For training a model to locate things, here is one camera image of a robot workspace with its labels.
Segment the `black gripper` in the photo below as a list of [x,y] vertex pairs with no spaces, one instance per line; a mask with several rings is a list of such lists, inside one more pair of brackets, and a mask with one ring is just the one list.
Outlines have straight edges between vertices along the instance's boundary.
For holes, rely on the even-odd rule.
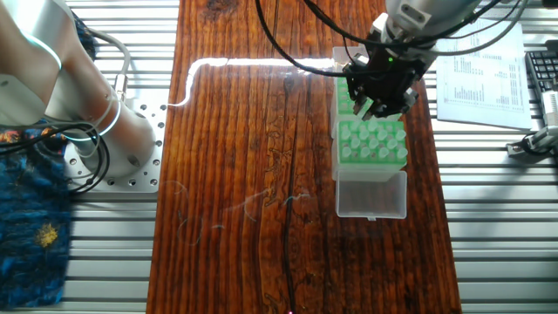
[[372,103],[364,121],[407,113],[418,99],[412,85],[422,78],[429,65],[428,59],[403,58],[387,48],[360,49],[355,54],[356,70],[352,65],[345,66],[353,113],[359,114],[367,99]]

